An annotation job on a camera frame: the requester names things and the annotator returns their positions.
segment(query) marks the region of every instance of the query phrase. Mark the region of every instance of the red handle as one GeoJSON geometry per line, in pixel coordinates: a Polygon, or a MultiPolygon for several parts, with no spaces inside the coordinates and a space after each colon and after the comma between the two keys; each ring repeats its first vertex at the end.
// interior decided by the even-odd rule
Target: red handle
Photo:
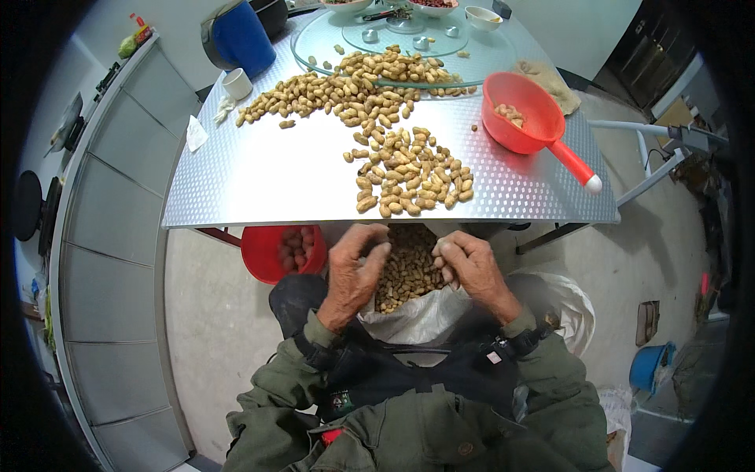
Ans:
{"type": "Polygon", "coordinates": [[[574,151],[569,149],[569,147],[561,142],[561,140],[554,141],[553,144],[548,146],[548,149],[553,153],[556,159],[564,164],[566,170],[576,177],[587,192],[593,195],[600,193],[600,190],[603,189],[600,177],[598,177],[595,172],[593,172],[593,169],[585,164],[584,161],[574,153],[574,151]]]}

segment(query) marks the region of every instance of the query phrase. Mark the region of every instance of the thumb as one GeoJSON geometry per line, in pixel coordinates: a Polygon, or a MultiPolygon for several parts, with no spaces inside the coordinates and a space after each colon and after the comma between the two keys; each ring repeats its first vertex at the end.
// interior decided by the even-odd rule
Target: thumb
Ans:
{"type": "Polygon", "coordinates": [[[456,270],[456,273],[463,273],[470,265],[467,254],[464,250],[453,242],[441,238],[438,240],[438,251],[445,259],[445,262],[456,270]]]}
{"type": "Polygon", "coordinates": [[[362,268],[362,273],[367,281],[370,283],[377,282],[383,271],[386,259],[390,253],[390,243],[384,242],[376,245],[370,253],[367,255],[365,266],[362,268]]]}

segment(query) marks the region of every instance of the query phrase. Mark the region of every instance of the white cup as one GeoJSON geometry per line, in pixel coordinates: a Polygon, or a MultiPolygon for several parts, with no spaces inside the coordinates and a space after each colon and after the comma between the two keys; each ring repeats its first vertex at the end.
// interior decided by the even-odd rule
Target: white cup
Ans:
{"type": "Polygon", "coordinates": [[[238,68],[230,71],[223,77],[223,88],[234,100],[241,100],[251,92],[251,82],[246,76],[244,69],[238,68]]]}

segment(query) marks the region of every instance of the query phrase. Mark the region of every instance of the human hand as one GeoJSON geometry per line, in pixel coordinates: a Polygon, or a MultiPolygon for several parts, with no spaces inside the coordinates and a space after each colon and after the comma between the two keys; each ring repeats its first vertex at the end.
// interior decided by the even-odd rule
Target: human hand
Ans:
{"type": "Polygon", "coordinates": [[[444,281],[456,286],[461,282],[470,297],[483,304],[501,323],[511,322],[522,311],[506,287],[487,241],[454,231],[438,239],[433,256],[444,281]]]}
{"type": "Polygon", "coordinates": [[[328,330],[340,333],[363,307],[378,286],[390,243],[388,227],[382,224],[354,224],[328,253],[330,284],[328,296],[317,312],[317,318],[328,330]],[[359,257],[367,244],[377,245],[364,264],[359,257]]]}

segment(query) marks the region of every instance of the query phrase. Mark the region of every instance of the person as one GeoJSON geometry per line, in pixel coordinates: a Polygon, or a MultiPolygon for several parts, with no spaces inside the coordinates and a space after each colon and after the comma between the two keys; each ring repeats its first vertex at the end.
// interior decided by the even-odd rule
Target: person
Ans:
{"type": "Polygon", "coordinates": [[[223,470],[613,470],[584,364],[538,327],[487,242],[457,231],[433,249],[444,280],[475,307],[443,361],[407,366],[367,335],[356,314],[377,287],[387,233],[355,224],[329,253],[328,285],[293,275],[271,291],[285,339],[226,417],[234,439],[223,470]],[[529,388],[519,423],[517,382],[529,388]],[[313,405],[316,416],[301,411],[313,405]]]}

